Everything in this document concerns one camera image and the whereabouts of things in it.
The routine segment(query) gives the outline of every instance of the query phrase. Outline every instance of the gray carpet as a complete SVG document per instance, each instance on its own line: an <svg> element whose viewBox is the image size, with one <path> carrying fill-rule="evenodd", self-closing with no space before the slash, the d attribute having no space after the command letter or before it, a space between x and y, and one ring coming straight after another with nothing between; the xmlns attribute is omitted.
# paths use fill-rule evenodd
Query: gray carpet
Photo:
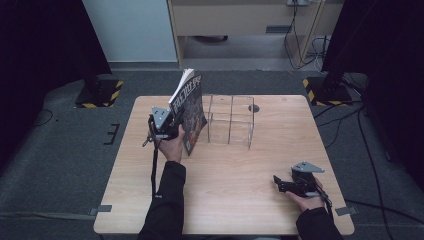
<svg viewBox="0 0 424 240"><path fill-rule="evenodd" d="M0 179L0 211L86 215L100 204L132 105L140 95L171 95L182 71L115 72L124 85L113 107L76 109L74 101L82 81L48 94L43 111L34 123L7 172ZM317 72L205 71L202 87L212 94L300 94L302 80ZM354 99L359 99L353 92ZM335 107L316 119L317 125L345 116L360 103ZM311 106L314 115L327 107ZM361 137L357 114L319 128L330 161L346 199L379 205L375 175ZM424 221L424 194L402 164L386 160L370 120L360 114L382 190L384 205ZM120 124L113 145L108 132ZM359 203L352 216L355 233L346 239L389 239L381 210ZM424 226L398 213L386 211L394 239L420 239ZM93 220L52 220L31 217L1 218L0 239L99 239ZM135 236L104 236L135 239Z"/></svg>

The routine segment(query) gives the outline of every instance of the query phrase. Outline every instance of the black sleeve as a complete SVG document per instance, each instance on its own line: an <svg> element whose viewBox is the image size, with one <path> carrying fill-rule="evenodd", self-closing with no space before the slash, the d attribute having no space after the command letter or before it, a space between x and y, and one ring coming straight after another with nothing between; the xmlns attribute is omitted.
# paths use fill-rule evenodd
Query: black sleeve
<svg viewBox="0 0 424 240"><path fill-rule="evenodd" d="M186 169L183 165L173 161L166 162L159 190L150 204L138 240L182 238L185 178Z"/></svg>
<svg viewBox="0 0 424 240"><path fill-rule="evenodd" d="M296 222L299 236L302 240L339 240L343 239L333 220L331 220L325 208L307 209Z"/></svg>

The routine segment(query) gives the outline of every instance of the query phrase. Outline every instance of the yellow and black hazard tape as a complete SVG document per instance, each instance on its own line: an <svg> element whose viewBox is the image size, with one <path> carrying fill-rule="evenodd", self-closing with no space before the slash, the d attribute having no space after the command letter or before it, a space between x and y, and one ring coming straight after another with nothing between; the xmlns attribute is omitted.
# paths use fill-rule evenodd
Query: yellow and black hazard tape
<svg viewBox="0 0 424 240"><path fill-rule="evenodd" d="M348 103L342 101L318 101L315 99L314 91L312 90L308 79L303 79L303 86L308 94L309 101L312 106L348 106Z"/></svg>
<svg viewBox="0 0 424 240"><path fill-rule="evenodd" d="M76 108L97 108L97 107L111 107L115 103L116 99L118 98L119 92L121 91L122 84L124 84L124 81L119 80L116 82L116 86L110 96L110 100L103 103L92 103L92 102L85 102L85 103L79 103L75 104Z"/></svg>

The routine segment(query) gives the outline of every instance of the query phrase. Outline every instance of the dark curtain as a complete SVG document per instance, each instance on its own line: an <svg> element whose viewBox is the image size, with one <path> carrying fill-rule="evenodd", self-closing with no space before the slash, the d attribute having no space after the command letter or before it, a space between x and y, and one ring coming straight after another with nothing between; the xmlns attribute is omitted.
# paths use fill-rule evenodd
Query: dark curtain
<svg viewBox="0 0 424 240"><path fill-rule="evenodd" d="M82 1L0 0L0 170L31 128L47 92L110 73Z"/></svg>
<svg viewBox="0 0 424 240"><path fill-rule="evenodd" d="M323 70L368 76L362 99L387 155L424 190L423 24L413 0L346 0Z"/></svg>

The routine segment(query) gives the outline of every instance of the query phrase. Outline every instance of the book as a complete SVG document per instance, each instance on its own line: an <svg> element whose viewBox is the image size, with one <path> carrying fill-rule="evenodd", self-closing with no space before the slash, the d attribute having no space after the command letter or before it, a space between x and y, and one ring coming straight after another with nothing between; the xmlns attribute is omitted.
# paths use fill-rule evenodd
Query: book
<svg viewBox="0 0 424 240"><path fill-rule="evenodd" d="M177 89L168 101L174 118L182 114L185 131L183 143L189 156L201 130L207 124L203 112L201 80L202 75L195 76L193 69L185 69Z"/></svg>

